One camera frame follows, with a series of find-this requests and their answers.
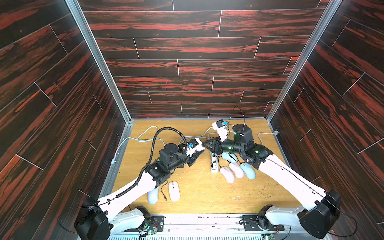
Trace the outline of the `pink mouse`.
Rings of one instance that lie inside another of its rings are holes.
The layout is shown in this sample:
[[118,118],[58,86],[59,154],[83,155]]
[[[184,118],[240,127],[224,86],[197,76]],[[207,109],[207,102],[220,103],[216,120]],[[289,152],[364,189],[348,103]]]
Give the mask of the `pink mouse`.
[[244,171],[238,163],[229,163],[229,168],[233,171],[236,178],[242,179],[245,176]]
[[219,172],[225,178],[227,183],[233,184],[235,182],[236,177],[235,177],[233,171],[230,168],[228,168],[228,167],[221,167]]
[[170,195],[171,201],[173,202],[177,202],[180,200],[181,198],[180,188],[179,188],[179,184],[176,181],[169,183],[169,195]]

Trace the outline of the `white mouse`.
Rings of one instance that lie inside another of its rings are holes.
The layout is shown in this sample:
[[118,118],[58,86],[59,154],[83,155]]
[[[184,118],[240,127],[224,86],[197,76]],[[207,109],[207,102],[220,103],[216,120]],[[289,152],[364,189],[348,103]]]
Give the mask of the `white mouse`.
[[155,188],[154,190],[148,192],[148,203],[150,205],[154,205],[159,200],[159,188]]

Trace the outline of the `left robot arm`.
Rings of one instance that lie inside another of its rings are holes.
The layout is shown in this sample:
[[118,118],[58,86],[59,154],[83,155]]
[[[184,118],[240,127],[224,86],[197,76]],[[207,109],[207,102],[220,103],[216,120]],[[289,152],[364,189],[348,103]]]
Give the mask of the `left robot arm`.
[[139,177],[119,190],[99,199],[87,198],[74,222],[74,228],[82,240],[106,240],[112,232],[136,229],[149,213],[140,207],[132,210],[122,221],[117,215],[139,197],[149,193],[172,175],[172,172],[187,164],[192,166],[204,152],[205,147],[197,140],[187,144],[167,144],[159,151],[160,156],[146,164]]

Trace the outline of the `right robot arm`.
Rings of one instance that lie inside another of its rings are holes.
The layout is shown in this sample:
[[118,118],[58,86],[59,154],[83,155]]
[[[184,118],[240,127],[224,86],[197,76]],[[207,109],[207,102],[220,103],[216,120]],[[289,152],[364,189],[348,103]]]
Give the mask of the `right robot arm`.
[[245,163],[268,175],[290,192],[300,203],[297,208],[264,206],[258,213],[256,225],[262,230],[287,225],[301,227],[311,236],[322,239],[339,219],[341,196],[327,192],[309,182],[284,164],[271,150],[252,141],[237,143],[234,140],[219,141],[216,138],[203,142],[214,154],[239,154]]

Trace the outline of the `light blue mouse upper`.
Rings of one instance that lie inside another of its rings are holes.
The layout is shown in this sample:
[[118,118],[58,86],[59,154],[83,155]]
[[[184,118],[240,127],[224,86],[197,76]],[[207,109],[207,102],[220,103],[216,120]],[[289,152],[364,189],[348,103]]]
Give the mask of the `light blue mouse upper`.
[[224,152],[224,153],[221,154],[221,157],[224,160],[226,160],[226,161],[228,161],[230,163],[235,163],[235,162],[239,161],[237,156],[235,154],[233,154],[233,153],[226,153],[226,152]]

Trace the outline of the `light blue mouse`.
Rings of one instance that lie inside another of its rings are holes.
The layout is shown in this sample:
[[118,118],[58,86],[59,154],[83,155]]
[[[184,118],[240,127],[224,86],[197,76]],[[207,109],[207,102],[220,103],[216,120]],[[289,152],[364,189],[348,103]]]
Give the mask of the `light blue mouse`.
[[249,165],[248,163],[241,163],[240,167],[248,179],[254,180],[256,178],[255,170],[251,165]]
[[224,160],[226,160],[226,161],[228,161],[230,163],[235,163],[235,162],[239,161],[237,156],[235,154],[233,154],[233,153],[226,153],[226,152],[224,152],[224,153],[221,154],[221,157]]

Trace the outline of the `light blue mouse right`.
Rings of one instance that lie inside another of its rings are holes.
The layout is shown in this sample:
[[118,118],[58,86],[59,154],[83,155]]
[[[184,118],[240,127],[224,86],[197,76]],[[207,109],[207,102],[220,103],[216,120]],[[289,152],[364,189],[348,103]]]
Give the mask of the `light blue mouse right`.
[[256,178],[255,170],[251,165],[249,165],[248,163],[241,163],[240,167],[248,179],[254,180]]

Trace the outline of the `white power strip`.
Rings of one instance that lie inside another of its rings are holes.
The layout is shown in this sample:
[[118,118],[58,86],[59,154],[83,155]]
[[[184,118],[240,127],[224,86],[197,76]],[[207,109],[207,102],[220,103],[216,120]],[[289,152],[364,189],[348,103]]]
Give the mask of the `white power strip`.
[[219,172],[218,155],[211,153],[211,172],[217,174]]

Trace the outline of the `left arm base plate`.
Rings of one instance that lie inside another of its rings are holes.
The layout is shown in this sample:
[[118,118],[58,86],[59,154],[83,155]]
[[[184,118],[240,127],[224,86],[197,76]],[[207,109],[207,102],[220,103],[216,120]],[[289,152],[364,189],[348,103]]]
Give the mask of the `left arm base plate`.
[[141,232],[147,232],[155,234],[157,232],[164,231],[165,216],[152,215],[151,217],[145,217],[143,223],[138,227]]

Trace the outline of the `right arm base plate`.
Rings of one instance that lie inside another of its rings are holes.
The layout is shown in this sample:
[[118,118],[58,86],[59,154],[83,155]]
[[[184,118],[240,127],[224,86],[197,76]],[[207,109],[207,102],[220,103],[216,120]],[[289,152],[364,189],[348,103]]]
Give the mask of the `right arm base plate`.
[[259,215],[243,215],[239,221],[243,225],[246,232],[250,231],[284,231],[283,225],[273,225],[265,216]]

